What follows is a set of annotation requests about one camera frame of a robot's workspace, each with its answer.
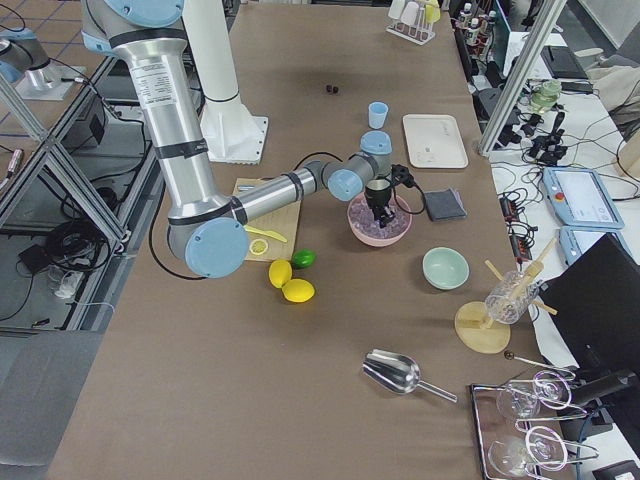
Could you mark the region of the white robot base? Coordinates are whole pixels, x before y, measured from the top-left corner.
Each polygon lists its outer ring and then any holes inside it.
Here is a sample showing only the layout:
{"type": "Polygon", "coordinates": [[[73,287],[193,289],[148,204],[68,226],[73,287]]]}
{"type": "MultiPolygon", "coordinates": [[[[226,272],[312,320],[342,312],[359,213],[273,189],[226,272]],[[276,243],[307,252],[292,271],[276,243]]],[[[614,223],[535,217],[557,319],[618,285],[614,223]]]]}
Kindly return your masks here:
{"type": "Polygon", "coordinates": [[[209,159],[258,164],[268,119],[242,102],[222,3],[187,0],[182,20],[205,98],[200,126],[209,159]]]}

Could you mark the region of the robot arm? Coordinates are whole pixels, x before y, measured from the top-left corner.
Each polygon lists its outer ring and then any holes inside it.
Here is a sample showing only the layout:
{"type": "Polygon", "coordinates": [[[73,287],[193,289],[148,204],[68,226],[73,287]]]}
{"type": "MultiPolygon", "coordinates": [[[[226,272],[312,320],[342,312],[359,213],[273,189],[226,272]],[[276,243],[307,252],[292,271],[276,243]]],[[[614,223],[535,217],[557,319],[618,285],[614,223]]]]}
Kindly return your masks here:
{"type": "Polygon", "coordinates": [[[85,1],[85,46],[123,60],[172,200],[168,244],[195,274],[220,278],[248,250],[248,221],[318,190],[342,201],[366,193],[381,224],[397,168],[388,151],[362,150],[343,162],[312,159],[238,195],[221,193],[213,159],[257,145],[265,135],[242,104],[228,27],[218,1],[85,1]]]}
{"type": "Polygon", "coordinates": [[[27,71],[40,70],[49,64],[49,55],[31,29],[1,31],[1,75],[5,80],[15,83],[27,71]]]}

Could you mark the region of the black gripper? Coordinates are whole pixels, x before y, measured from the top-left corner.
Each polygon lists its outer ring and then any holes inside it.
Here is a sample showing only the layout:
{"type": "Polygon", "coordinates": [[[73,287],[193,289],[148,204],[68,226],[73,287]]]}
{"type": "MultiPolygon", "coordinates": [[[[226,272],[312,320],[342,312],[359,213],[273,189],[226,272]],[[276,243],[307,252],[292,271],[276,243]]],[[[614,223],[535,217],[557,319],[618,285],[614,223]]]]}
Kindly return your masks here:
{"type": "Polygon", "coordinates": [[[389,202],[395,187],[399,184],[412,188],[415,186],[415,181],[406,166],[394,164],[390,174],[371,180],[365,186],[366,203],[373,213],[374,221],[381,229],[386,227],[386,221],[391,222],[395,218],[389,202]]]}

